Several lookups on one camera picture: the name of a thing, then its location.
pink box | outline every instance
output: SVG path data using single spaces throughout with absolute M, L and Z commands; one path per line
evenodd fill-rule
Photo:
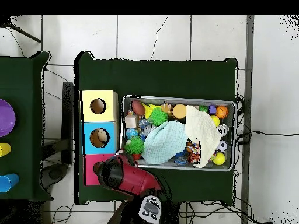
M 87 186 L 99 186 L 100 182 L 97 175 L 93 172 L 93 165 L 97 162 L 104 162 L 108 160 L 114 154 L 100 154 L 100 155 L 85 155 L 86 159 L 86 185 Z

brown football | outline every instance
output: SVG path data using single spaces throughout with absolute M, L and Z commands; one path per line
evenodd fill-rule
M 138 100 L 132 101 L 132 109 L 139 116 L 143 116 L 145 114 L 144 106 Z

blue box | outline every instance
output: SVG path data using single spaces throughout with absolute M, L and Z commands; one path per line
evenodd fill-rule
M 85 122 L 84 123 L 84 146 L 86 155 L 111 154 L 118 150 L 119 145 L 119 125 L 116 122 Z M 91 133 L 96 129 L 103 129 L 108 133 L 107 144 L 102 148 L 97 148 L 91 143 Z

gray metal bin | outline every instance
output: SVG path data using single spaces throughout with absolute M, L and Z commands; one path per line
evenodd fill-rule
M 158 169 L 181 169 L 181 170 L 201 170 L 201 171 L 215 171 L 215 172 L 228 172 L 234 166 L 234 152 L 235 152 L 235 135 L 237 131 L 237 105 L 233 101 L 221 101 L 221 100 L 197 100 L 197 99 L 184 99 L 184 98 L 167 98 L 167 97 L 154 97 L 154 96 L 132 96 L 126 95 L 122 100 L 122 117 L 121 117 L 121 127 L 120 127 L 120 147 L 123 148 L 125 141 L 125 123 L 124 123 L 124 114 L 130 109 L 131 101 L 139 100 L 145 104 L 154 104 L 162 105 L 166 100 L 169 104 L 179 104 L 190 106 L 226 106 L 228 109 L 228 115 L 220 120 L 221 124 L 226 124 L 228 126 L 228 133 L 226 136 L 221 138 L 227 143 L 227 150 L 224 152 L 226 161 L 223 165 L 217 166 L 213 162 L 208 162 L 207 165 L 203 168 L 198 168 L 192 164 L 188 165 L 177 165 L 173 159 L 169 160 L 160 165 L 150 165 L 145 162 L 143 158 L 137 160 L 139 167 L 151 167 Z

orange ball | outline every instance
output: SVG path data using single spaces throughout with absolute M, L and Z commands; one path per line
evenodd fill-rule
M 219 106 L 216 108 L 216 116 L 218 118 L 225 118 L 228 114 L 228 109 L 225 106 Z

